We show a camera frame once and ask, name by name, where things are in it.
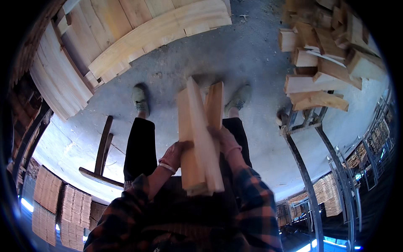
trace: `curved wooden boards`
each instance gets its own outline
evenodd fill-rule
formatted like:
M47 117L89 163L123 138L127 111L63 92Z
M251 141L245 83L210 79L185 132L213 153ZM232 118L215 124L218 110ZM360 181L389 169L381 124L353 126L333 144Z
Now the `curved wooden boards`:
M231 24L225 3L222 0L203 0L164 13L116 41L89 65L89 69L98 79L147 44L201 23Z

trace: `person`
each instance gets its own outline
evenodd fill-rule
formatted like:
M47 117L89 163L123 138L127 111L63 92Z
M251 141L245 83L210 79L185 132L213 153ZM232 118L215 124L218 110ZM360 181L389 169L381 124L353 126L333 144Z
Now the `person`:
M239 110L250 100L243 85L225 106L220 141L225 191L187 197L181 177L172 176L191 142L176 142L157 165L155 125L145 86L137 84L137 117L129 135L123 169L124 192L111 202L89 234L84 251L282 251L273 192L252 169Z

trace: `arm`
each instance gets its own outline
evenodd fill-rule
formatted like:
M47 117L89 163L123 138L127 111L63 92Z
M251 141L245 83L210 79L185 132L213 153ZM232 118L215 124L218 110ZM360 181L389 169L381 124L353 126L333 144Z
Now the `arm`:
M189 142L176 142L160 159L160 164L177 171L182 151L190 146ZM172 173L170 169L158 166L150 176L142 174L136 178L122 197L113 200L105 209L97 227L89 234L84 251L111 251L125 247L133 234L140 233L146 205Z
M250 246L282 251L273 192L261 181L259 174L246 165L242 147L229 130L223 126L219 132L209 131L220 140L221 151L232 170L234 186L241 198L237 226Z

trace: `concrete floor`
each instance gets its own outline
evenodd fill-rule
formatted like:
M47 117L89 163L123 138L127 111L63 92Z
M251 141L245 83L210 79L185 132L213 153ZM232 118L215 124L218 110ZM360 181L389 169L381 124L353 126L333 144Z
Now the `concrete floor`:
M78 172L80 166L94 170L106 117L114 117L114 138L104 175L123 182L127 138L136 116L132 87L144 82L150 90L149 120L156 125L156 153L160 158L178 139L175 97L192 75L201 87L223 80L226 102L242 83L253 86L251 103L240 111L253 168L274 191L276 200L301 191L301 175L274 120L279 109L291 107L283 86L293 66L290 54L280 52L277 44L278 28L283 27L282 4L280 0L231 0L233 25L182 38L142 56L131 63L130 70L99 87L85 110L66 123L53 116L34 158L98 201L110 202L121 191ZM239 16L243 14L249 15L245 22ZM348 112L330 108L324 118L324 131L334 146L349 145L364 134L387 83L364 80L362 91L349 87L338 92L350 106ZM293 139L312 180L329 171L328 151L314 129L296 133Z

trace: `sleeve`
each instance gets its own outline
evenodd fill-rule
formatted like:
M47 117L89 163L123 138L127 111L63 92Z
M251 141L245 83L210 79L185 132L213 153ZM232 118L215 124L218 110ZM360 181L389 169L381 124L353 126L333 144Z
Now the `sleeve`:
M282 252L273 192L252 168L240 171L234 179L241 198L236 222L245 239L252 247Z
M88 235L84 251L120 251L132 234L140 232L139 221L148 203L148 193L148 179L140 175L122 197L105 209L98 226Z

